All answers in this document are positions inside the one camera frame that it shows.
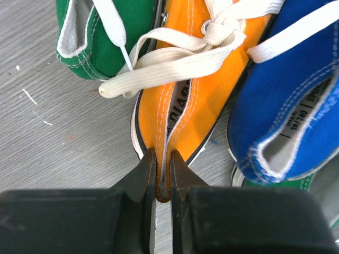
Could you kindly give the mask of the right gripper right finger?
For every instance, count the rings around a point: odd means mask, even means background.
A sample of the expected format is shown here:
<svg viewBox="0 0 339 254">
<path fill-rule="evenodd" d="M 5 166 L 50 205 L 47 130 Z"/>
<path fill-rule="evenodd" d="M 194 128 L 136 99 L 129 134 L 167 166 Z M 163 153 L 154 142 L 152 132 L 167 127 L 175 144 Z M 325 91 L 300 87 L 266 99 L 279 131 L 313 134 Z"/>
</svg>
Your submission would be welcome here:
<svg viewBox="0 0 339 254">
<path fill-rule="evenodd" d="M 304 190 L 212 187 L 171 153 L 174 253 L 338 253 L 320 206 Z"/>
</svg>

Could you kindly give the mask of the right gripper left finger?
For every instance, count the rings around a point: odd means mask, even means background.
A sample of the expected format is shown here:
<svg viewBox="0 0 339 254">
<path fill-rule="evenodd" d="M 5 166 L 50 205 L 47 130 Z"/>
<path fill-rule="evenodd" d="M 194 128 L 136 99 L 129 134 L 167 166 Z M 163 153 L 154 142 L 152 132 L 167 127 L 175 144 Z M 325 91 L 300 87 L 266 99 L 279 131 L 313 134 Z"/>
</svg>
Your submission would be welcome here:
<svg viewBox="0 0 339 254">
<path fill-rule="evenodd" d="M 156 156 L 110 188 L 1 193 L 1 253 L 153 253 Z"/>
</svg>

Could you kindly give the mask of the orange sneaker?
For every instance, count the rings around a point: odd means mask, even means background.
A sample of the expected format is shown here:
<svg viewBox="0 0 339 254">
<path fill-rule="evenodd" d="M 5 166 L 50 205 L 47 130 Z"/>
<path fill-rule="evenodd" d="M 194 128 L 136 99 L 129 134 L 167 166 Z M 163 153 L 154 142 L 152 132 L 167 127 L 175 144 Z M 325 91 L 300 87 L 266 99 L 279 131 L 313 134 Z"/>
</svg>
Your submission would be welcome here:
<svg viewBox="0 0 339 254">
<path fill-rule="evenodd" d="M 170 155 L 190 164 L 203 150 L 256 46 L 283 1 L 167 1 L 165 22 L 140 37 L 131 69 L 99 87 L 137 95 L 131 118 L 138 156 L 153 148 L 156 198 L 170 200 Z"/>
</svg>

